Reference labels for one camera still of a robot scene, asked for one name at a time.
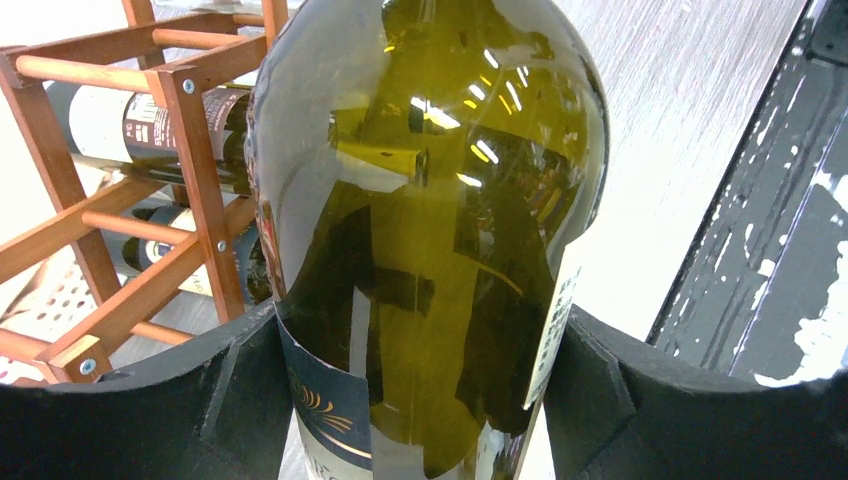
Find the wine rack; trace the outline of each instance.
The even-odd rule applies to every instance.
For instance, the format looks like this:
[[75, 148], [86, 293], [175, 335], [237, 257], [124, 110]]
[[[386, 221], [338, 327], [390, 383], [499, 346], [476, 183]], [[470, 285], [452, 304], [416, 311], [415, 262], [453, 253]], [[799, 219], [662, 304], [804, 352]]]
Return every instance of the wine rack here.
[[[189, 13], [157, 21], [150, 0], [122, 0], [128, 27], [29, 47], [0, 50], [0, 87], [9, 102], [56, 216], [0, 246], [0, 283], [73, 247], [97, 308], [55, 342], [0, 329], [0, 355], [36, 367], [49, 383], [92, 382], [112, 369], [109, 355], [131, 335], [171, 345], [192, 335], [156, 325], [151, 318], [178, 286], [206, 265], [218, 318], [244, 313], [231, 248], [233, 232], [254, 217], [240, 198], [224, 207], [201, 94], [259, 67], [287, 20], [285, 0], [263, 0], [263, 15]], [[264, 34], [243, 35], [244, 26]], [[201, 50], [166, 63], [166, 48]], [[137, 58], [139, 68], [113, 64]], [[196, 232], [119, 214], [163, 187], [126, 178], [87, 197], [42, 82], [152, 94], [171, 114], [186, 186], [177, 188], [191, 207]], [[175, 245], [159, 262], [121, 286], [100, 233], [111, 230]]]

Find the white sticker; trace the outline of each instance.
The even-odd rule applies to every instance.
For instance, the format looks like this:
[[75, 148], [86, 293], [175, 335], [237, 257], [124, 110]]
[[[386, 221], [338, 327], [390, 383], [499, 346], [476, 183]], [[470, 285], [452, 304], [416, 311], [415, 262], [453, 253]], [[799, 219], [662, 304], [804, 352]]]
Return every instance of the white sticker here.
[[156, 105], [153, 95], [139, 94], [127, 107], [125, 118], [136, 122], [155, 123], [160, 110], [163, 109]]
[[503, 434], [497, 432], [487, 421], [477, 438], [477, 461], [474, 480], [491, 480], [495, 476], [498, 454], [503, 452]]
[[560, 263], [559, 274], [554, 287], [554, 295], [545, 325], [542, 329], [542, 338], [539, 348], [536, 350], [536, 361], [533, 362], [533, 372], [530, 376], [530, 387], [527, 397], [524, 399], [524, 409], [530, 408], [542, 391], [545, 389], [548, 375], [554, 366], [562, 335], [565, 333], [565, 324], [568, 320], [568, 312], [574, 301], [574, 288], [577, 285], [577, 277], [580, 275], [584, 254], [582, 249], [586, 243], [587, 235], [583, 235], [565, 247], [565, 253]]
[[[169, 224], [173, 228], [194, 232], [197, 228], [194, 223], [194, 215], [191, 210], [185, 209]], [[171, 251], [173, 245], [162, 242], [147, 242], [144, 246], [144, 252], [151, 262], [156, 263], [162, 259], [168, 252]], [[186, 292], [199, 293], [201, 295], [212, 296], [212, 284], [209, 281], [209, 274], [206, 272], [206, 265], [201, 266], [180, 285], [180, 290]]]
[[297, 410], [294, 416], [297, 418], [300, 439], [306, 453], [306, 474], [309, 480], [374, 480], [374, 474], [370, 470], [345, 462], [321, 445], [303, 424]]
[[131, 163], [124, 145], [124, 112], [134, 92], [92, 86], [77, 90], [68, 124], [82, 155]]

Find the wine bottle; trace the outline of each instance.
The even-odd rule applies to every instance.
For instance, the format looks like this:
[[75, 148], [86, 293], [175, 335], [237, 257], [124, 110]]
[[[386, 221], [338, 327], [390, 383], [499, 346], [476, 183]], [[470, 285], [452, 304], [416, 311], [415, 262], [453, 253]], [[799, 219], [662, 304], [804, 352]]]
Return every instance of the wine bottle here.
[[[223, 191], [250, 195], [244, 165], [246, 88], [203, 94], [212, 152]], [[184, 185], [167, 109], [153, 96], [52, 82], [47, 96], [76, 162], [129, 176]]]
[[607, 170], [562, 12], [309, 0], [247, 115], [311, 477], [514, 478]]
[[[196, 229], [190, 209], [152, 197], [139, 202], [124, 215], [182, 230], [195, 231]], [[138, 276], [139, 273], [161, 260], [174, 247], [164, 242], [128, 237], [108, 230], [103, 230], [102, 233], [116, 271], [130, 278]], [[232, 244], [245, 303], [257, 305], [267, 300], [271, 297], [271, 290], [265, 273], [265, 256], [262, 254], [256, 223], [251, 222], [235, 235]], [[212, 296], [206, 267], [197, 269], [180, 284], [179, 288], [186, 292]]]

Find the bottle label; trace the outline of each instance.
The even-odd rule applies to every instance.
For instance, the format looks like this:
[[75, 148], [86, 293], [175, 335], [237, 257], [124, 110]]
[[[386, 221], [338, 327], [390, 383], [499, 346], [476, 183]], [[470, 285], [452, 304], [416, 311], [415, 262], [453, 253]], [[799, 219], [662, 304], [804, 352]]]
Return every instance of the bottle label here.
[[574, 289], [577, 285], [577, 277], [582, 267], [582, 248], [585, 245], [586, 234], [584, 233], [565, 247], [559, 274], [554, 286], [554, 294], [545, 325], [542, 329], [542, 338], [539, 348], [536, 350], [536, 361], [533, 362], [533, 372], [530, 376], [530, 387], [527, 397], [524, 399], [524, 409], [529, 409], [539, 398], [545, 389], [551, 368], [554, 366], [562, 335], [565, 332], [565, 323], [571, 304], [574, 300]]
[[[180, 213], [168, 223], [168, 226], [189, 232], [194, 232], [197, 229], [197, 225], [194, 222], [194, 215], [187, 208], [181, 209]], [[259, 232], [255, 225], [250, 224], [233, 238], [236, 270], [242, 285], [242, 293], [246, 295], [245, 300], [248, 300], [250, 292], [245, 287], [247, 283], [247, 272], [246, 269], [241, 268], [241, 263], [249, 261], [247, 257], [250, 255], [251, 247], [258, 241], [258, 236]], [[158, 262], [174, 248], [173, 245], [163, 242], [143, 241], [142, 243], [144, 254], [151, 263]], [[209, 280], [206, 265], [195, 270], [178, 288], [184, 292], [198, 293], [211, 297], [212, 283]]]
[[[242, 88], [213, 88], [203, 94], [212, 154], [216, 159], [224, 158], [225, 127], [230, 110], [248, 94], [250, 91]], [[127, 145], [176, 152], [177, 140], [171, 128], [171, 114], [168, 109], [156, 105], [153, 95], [135, 95], [129, 104], [124, 105], [126, 113], [120, 121], [124, 125]]]
[[77, 90], [68, 110], [68, 124], [82, 155], [132, 162], [122, 128], [124, 111], [133, 95], [136, 94], [88, 85]]
[[280, 322], [310, 479], [373, 480], [368, 382], [307, 352]]

